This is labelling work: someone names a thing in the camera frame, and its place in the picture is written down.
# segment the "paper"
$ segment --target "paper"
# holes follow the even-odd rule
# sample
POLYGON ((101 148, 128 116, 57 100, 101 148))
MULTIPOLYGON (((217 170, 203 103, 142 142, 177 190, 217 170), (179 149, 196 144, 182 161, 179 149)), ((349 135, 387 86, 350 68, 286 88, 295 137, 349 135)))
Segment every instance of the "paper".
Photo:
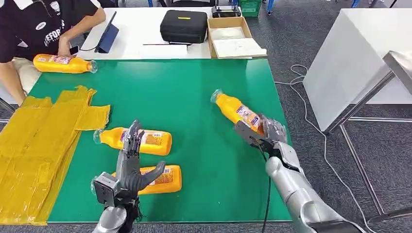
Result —
POLYGON ((262 49, 253 38, 213 40, 218 58, 265 56, 262 49))
POLYGON ((142 45, 139 50, 142 59, 185 58, 188 54, 187 45, 142 45))
POLYGON ((104 128, 110 106, 89 106, 78 86, 51 99, 27 97, 0 133, 0 224, 46 225, 80 130, 104 128))
POLYGON ((210 29, 210 37, 214 40, 242 39, 245 38, 245 35, 242 27, 212 28, 210 29))

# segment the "robotic finger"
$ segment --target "robotic finger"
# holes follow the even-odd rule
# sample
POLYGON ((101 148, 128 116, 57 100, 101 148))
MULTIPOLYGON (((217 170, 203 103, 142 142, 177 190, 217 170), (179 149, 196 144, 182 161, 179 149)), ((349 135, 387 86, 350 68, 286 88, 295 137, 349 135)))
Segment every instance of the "robotic finger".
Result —
POLYGON ((136 119, 129 128, 123 149, 119 151, 116 177, 103 172, 93 181, 97 201, 104 204, 104 211, 93 233, 130 233, 133 222, 142 217, 138 191, 143 190, 166 166, 164 161, 152 171, 141 174, 139 148, 144 131, 139 132, 136 119))

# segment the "black shirt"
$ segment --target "black shirt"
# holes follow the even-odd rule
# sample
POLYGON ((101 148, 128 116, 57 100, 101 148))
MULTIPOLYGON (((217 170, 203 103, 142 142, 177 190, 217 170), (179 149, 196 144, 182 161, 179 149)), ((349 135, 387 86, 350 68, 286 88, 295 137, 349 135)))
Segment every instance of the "black shirt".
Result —
POLYGON ((97 0, 5 0, 0 7, 0 63, 57 54, 60 35, 99 7, 97 0))

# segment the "green crate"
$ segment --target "green crate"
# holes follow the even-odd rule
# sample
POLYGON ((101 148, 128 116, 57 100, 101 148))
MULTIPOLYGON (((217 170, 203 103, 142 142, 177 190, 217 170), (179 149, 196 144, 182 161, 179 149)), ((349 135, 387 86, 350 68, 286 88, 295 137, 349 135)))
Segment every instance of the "green crate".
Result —
POLYGON ((259 15, 261 0, 239 0, 239 6, 244 17, 257 17, 259 15))

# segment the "bottle label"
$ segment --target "bottle label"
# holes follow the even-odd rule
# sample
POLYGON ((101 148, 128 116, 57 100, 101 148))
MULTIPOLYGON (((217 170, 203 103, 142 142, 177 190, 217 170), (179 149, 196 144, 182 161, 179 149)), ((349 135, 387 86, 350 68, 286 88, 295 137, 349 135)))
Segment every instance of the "bottle label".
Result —
POLYGON ((172 183, 173 182, 173 170, 171 168, 165 168, 163 173, 149 185, 155 185, 160 183, 172 183))
MULTIPOLYGON (((123 132, 121 133, 120 141, 124 142, 128 134, 129 134, 129 129, 123 130, 123 132)), ((162 140, 163 140, 163 133, 160 133, 160 132, 153 132, 153 133, 148 132, 147 133, 147 131, 145 131, 142 137, 141 144, 151 144, 151 145, 160 146, 162 145, 162 140)))
POLYGON ((142 144, 162 145, 162 133, 145 133, 142 138, 142 144))
POLYGON ((248 107, 241 105, 237 110, 236 113, 242 117, 243 122, 251 128, 252 126, 258 127, 260 123, 260 117, 252 112, 248 107))
POLYGON ((70 57, 51 56, 49 62, 55 62, 55 63, 67 65, 70 62, 70 60, 71 60, 70 57))
POLYGON ((129 129, 123 130, 123 132, 121 133, 120 142, 124 142, 128 134, 129 134, 129 129))

